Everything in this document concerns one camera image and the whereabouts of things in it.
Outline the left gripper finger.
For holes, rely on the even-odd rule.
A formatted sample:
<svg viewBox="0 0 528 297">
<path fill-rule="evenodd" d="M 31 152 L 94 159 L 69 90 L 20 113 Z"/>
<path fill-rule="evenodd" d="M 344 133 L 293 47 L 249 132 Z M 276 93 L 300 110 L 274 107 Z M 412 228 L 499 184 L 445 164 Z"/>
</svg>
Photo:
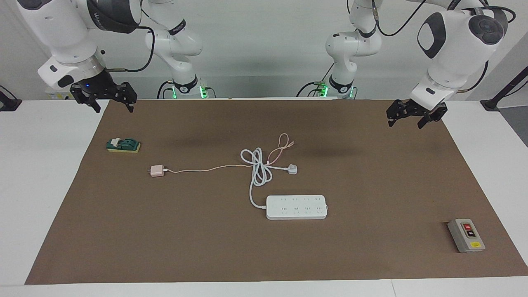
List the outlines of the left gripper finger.
<svg viewBox="0 0 528 297">
<path fill-rule="evenodd" d="M 446 105 L 438 105 L 434 111 L 426 113 L 421 120 L 417 123 L 417 127 L 422 129 L 426 124 L 430 122 L 438 122 L 443 118 L 443 115 L 447 113 L 448 108 Z"/>
<path fill-rule="evenodd" d="M 394 126 L 397 120 L 407 117 L 406 103 L 402 100 L 395 100 L 387 109 L 387 119 L 389 127 Z"/>
</svg>

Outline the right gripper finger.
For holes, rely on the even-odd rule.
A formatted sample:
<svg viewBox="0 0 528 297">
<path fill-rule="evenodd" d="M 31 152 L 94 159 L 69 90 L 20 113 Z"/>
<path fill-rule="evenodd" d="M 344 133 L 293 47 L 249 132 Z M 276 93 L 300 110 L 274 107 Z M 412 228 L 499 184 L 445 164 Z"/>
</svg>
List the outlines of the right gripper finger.
<svg viewBox="0 0 528 297">
<path fill-rule="evenodd" d="M 133 113 L 134 104 L 137 102 L 137 94 L 128 82 L 118 85 L 118 102 L 125 105 L 126 109 Z"/>
<path fill-rule="evenodd" d="M 71 89 L 74 100 L 81 105 L 91 107 L 96 113 L 100 113 L 101 107 L 97 103 L 95 96 L 85 94 L 81 89 Z"/>
</svg>

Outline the white power strip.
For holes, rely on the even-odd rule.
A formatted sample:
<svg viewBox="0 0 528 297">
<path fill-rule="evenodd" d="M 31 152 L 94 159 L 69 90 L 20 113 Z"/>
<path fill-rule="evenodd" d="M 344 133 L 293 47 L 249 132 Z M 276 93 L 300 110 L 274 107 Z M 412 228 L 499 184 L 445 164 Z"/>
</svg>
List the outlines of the white power strip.
<svg viewBox="0 0 528 297">
<path fill-rule="evenodd" d="M 323 195 L 273 195 L 266 198 L 266 218 L 269 220 L 324 219 L 328 205 Z"/>
</svg>

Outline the black clamp stand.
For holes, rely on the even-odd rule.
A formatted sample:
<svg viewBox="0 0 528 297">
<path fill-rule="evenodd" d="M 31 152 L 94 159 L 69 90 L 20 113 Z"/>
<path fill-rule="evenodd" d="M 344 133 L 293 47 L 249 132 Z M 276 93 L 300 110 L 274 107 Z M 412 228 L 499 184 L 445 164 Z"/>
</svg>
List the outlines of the black clamp stand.
<svg viewBox="0 0 528 297">
<path fill-rule="evenodd" d="M 500 90 L 492 99 L 481 100 L 480 103 L 486 111 L 500 112 L 497 107 L 498 103 L 505 97 L 515 94 L 528 83 L 528 66 L 516 75 L 502 90 Z"/>
<path fill-rule="evenodd" d="M 10 90 L 0 85 L 0 112 L 16 111 L 23 100 L 18 99 Z"/>
</svg>

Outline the grey push-button control box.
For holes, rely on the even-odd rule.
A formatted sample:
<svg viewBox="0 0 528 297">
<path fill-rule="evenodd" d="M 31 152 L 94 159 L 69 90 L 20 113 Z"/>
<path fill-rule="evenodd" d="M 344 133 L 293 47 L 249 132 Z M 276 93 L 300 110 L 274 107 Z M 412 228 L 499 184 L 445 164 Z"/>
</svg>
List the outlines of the grey push-button control box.
<svg viewBox="0 0 528 297">
<path fill-rule="evenodd" d="M 471 219 L 453 219 L 447 223 L 458 252 L 471 253 L 486 250 L 481 236 Z"/>
</svg>

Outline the brown table mat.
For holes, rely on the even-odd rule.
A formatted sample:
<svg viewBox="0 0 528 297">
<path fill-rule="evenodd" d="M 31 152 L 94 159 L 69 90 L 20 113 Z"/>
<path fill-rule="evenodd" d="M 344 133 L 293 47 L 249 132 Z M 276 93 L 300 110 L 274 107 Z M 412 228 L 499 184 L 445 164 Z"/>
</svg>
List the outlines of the brown table mat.
<svg viewBox="0 0 528 297">
<path fill-rule="evenodd" d="M 383 100 L 109 103 L 26 284 L 528 275 L 442 122 L 388 127 Z M 137 153 L 109 152 L 135 139 Z M 151 177 L 149 169 L 169 169 Z M 324 219 L 269 220 L 273 195 Z M 486 250 L 458 252 L 471 219 Z"/>
</svg>

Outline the white wall socket box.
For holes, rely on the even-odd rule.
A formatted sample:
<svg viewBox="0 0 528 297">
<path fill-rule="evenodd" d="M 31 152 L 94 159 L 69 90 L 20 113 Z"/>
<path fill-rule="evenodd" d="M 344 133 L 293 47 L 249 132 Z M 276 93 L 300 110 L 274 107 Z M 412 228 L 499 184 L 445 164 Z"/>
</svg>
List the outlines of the white wall socket box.
<svg viewBox="0 0 528 297">
<path fill-rule="evenodd" d="M 62 88 L 60 90 L 47 87 L 45 89 L 45 93 L 50 100 L 74 100 L 69 87 Z"/>
</svg>

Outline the green knife switch yellow base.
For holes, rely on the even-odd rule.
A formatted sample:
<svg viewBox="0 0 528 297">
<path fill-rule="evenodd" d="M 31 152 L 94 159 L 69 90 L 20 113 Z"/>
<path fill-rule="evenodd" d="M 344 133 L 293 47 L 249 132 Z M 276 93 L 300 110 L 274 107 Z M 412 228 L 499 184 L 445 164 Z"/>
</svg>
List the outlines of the green knife switch yellow base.
<svg viewBox="0 0 528 297">
<path fill-rule="evenodd" d="M 116 137 L 107 141 L 106 150 L 109 152 L 137 153 L 140 150 L 140 145 L 141 143 L 135 139 Z"/>
</svg>

